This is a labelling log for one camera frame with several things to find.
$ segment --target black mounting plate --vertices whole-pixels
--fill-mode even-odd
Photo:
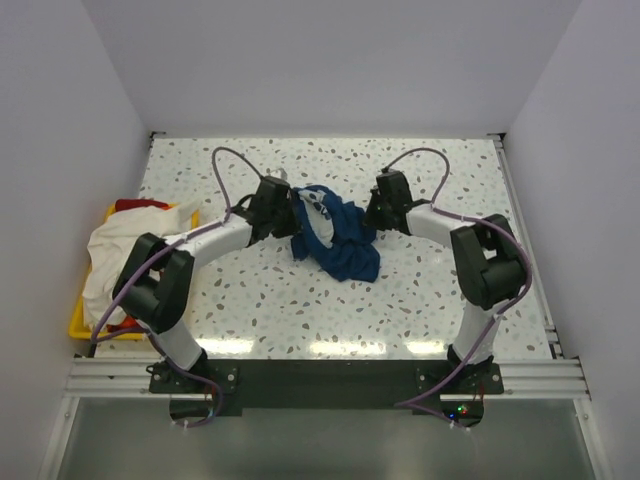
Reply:
[[[447,360],[207,360],[210,377],[225,399],[221,415],[244,408],[392,409],[436,385],[452,369]],[[174,373],[165,363],[148,368],[149,392],[204,393],[201,383]],[[504,393],[500,367],[452,382],[440,394]],[[438,395],[424,403],[442,411]]]

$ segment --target white cloth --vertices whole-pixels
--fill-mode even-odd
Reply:
[[[304,209],[307,211],[309,225],[316,238],[324,245],[324,248],[333,246],[333,222],[327,207],[322,203],[325,193],[322,190],[298,190],[298,197],[303,201]]]
[[[96,325],[111,304],[113,287],[138,237],[147,232],[162,237],[191,230],[191,215],[199,206],[199,201],[193,201],[169,210],[157,207],[124,210],[111,215],[93,231],[87,246],[91,273],[82,292],[85,326]],[[125,317],[118,307],[107,323],[119,325]]]

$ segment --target white wall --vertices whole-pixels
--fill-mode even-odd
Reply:
[[[507,135],[561,340],[617,478],[640,477],[640,3],[583,0]]]
[[[70,364],[86,242],[146,131],[79,0],[0,1],[0,477],[34,478]]]
[[[83,0],[145,123],[172,135],[483,135],[579,0]]]

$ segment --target terrazzo tabletop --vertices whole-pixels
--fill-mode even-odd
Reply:
[[[156,139],[140,196],[166,202],[200,199],[200,223],[224,212],[211,151],[227,146],[263,173],[284,168],[292,186],[323,184],[366,208],[380,168],[402,152],[428,146],[446,153],[451,176],[438,204],[466,215],[505,215],[518,235],[491,140],[421,139]],[[255,174],[229,153],[219,156],[231,202],[253,193]],[[439,157],[419,153],[396,167],[414,198],[430,198],[443,172]],[[195,275],[185,312],[210,357],[256,359],[444,358],[464,300],[453,256],[422,238],[379,232],[375,283],[340,283],[312,259],[295,261],[288,239],[269,238],[230,253]],[[498,360],[548,359],[537,293],[506,314],[495,342]],[[104,342],[96,357],[151,358],[147,341]]]

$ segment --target glass panel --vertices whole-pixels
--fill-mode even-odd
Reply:
[[[185,432],[168,402],[83,400],[64,479],[592,479],[573,403],[488,401],[470,433],[407,411],[247,410]]]

